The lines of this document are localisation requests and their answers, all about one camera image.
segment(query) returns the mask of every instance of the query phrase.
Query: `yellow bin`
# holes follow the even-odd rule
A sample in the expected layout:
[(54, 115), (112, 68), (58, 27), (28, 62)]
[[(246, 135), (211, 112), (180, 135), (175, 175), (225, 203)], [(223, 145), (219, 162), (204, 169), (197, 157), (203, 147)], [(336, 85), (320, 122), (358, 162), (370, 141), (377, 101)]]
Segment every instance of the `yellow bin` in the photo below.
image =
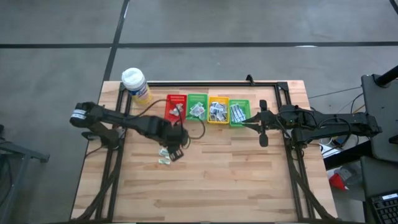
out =
[(226, 105), (226, 121), (210, 121), (210, 114), (207, 116), (207, 122), (210, 124), (228, 124), (229, 123), (229, 98), (220, 96), (209, 96), (209, 104), (207, 111), (210, 113), (210, 105), (212, 102), (219, 102)]

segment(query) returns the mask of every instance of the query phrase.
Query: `keyboard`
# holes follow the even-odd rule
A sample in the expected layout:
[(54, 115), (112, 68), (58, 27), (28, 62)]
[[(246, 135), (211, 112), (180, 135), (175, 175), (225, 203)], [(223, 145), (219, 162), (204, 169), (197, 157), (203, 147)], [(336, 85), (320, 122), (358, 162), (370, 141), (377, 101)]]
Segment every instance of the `keyboard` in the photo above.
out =
[(398, 223), (398, 193), (371, 197), (372, 212), (380, 224)]

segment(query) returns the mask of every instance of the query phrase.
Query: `desk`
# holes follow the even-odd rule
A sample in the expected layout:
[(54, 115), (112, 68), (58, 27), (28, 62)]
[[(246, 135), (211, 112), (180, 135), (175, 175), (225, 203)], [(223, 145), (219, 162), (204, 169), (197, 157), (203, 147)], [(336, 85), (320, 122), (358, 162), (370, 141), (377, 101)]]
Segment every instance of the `desk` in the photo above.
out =
[[(99, 105), (114, 110), (119, 82), (104, 82)], [(309, 109), (303, 81), (288, 81), (292, 103)], [(167, 94), (207, 93), (248, 99), (251, 113), (260, 110), (259, 100), (277, 113), (275, 91), (268, 87), (151, 87), (154, 100)], [(147, 114), (164, 116), (164, 103)], [(133, 105), (130, 113), (142, 108)], [(186, 121), (191, 136), (202, 126)], [(134, 130), (126, 133), (121, 174), (114, 208), (114, 222), (276, 222), (296, 221), (289, 170), (280, 131), (268, 131), (269, 146), (259, 145), (258, 134), (247, 128), (206, 124), (202, 139), (193, 140), (185, 156), (171, 165), (158, 164), (160, 146)], [(87, 152), (100, 145), (89, 143)], [(72, 218), (91, 203), (101, 185), (106, 150), (95, 152), (83, 164)], [(312, 192), (336, 217), (322, 155), (310, 146), (304, 157)], [(106, 198), (104, 213), (109, 200)]]

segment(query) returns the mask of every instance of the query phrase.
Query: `plastic bin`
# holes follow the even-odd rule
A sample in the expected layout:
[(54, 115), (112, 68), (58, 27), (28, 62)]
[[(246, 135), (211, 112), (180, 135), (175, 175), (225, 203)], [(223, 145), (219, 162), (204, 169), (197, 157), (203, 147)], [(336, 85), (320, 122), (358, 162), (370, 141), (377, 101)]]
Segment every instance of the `plastic bin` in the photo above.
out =
[(212, 102), (219, 102), (225, 104), (227, 107), (226, 112), (226, 121), (210, 121), (210, 116), (207, 116), (207, 122), (210, 124), (228, 124), (229, 123), (229, 98), (221, 97), (221, 96), (209, 96), (209, 103), (207, 106), (207, 111), (209, 112), (209, 108)]
[(186, 95), (167, 95), (166, 97), (166, 109), (164, 111), (164, 118), (175, 123), (180, 120), (180, 116), (175, 116), (174, 114), (170, 114), (170, 110), (175, 108), (175, 105), (178, 103), (182, 103), (181, 115), (181, 123), (185, 121), (185, 112), (187, 110), (187, 96)]
[[(250, 101), (249, 100), (229, 100), (229, 113), (231, 114), (231, 105), (239, 105), (242, 110), (244, 115), (246, 115), (246, 119), (249, 119), (251, 117), (250, 114)], [(237, 122), (232, 122), (232, 119), (230, 119), (229, 125), (233, 128), (237, 127), (244, 127), (241, 123)]]
[(198, 118), (194, 117), (193, 115), (190, 115), (190, 110), (191, 107), (197, 104), (198, 102), (203, 104), (203, 107), (205, 109), (205, 119), (204, 121), (207, 120), (208, 116), (208, 97), (207, 94), (188, 94), (188, 100), (187, 100), (187, 112), (186, 118), (187, 120), (193, 120), (193, 121), (199, 121)]

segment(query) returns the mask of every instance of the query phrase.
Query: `white cap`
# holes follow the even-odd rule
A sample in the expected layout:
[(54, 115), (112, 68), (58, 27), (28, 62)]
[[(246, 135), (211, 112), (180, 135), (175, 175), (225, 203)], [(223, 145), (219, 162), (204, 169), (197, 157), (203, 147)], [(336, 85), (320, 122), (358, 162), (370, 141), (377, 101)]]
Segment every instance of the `white cap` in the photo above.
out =
[(122, 82), (128, 90), (135, 90), (145, 82), (145, 77), (138, 68), (129, 68), (122, 73)]

